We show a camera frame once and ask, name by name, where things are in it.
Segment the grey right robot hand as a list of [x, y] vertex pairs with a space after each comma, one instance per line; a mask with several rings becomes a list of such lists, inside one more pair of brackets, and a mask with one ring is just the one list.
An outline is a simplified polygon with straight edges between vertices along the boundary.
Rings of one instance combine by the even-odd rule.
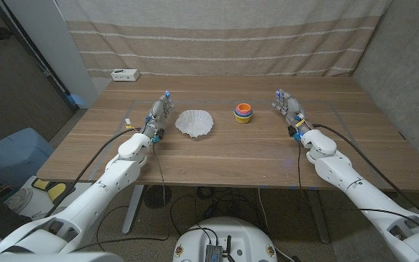
[[285, 118], [289, 136], [296, 141], [300, 141], [308, 131], [313, 129], [312, 124], [306, 117], [304, 108], [291, 94], [283, 89], [276, 91], [276, 102], [271, 105]]

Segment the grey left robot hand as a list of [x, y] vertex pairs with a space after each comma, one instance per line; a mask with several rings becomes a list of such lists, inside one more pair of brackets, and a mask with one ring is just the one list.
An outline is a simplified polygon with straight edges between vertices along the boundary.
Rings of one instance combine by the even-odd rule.
[[172, 100], [169, 97], [170, 93], [166, 90], [164, 94], [154, 102], [150, 111], [145, 117], [145, 124], [141, 130], [141, 133], [150, 139], [154, 139], [157, 132], [161, 129], [164, 129], [167, 118], [174, 108]]

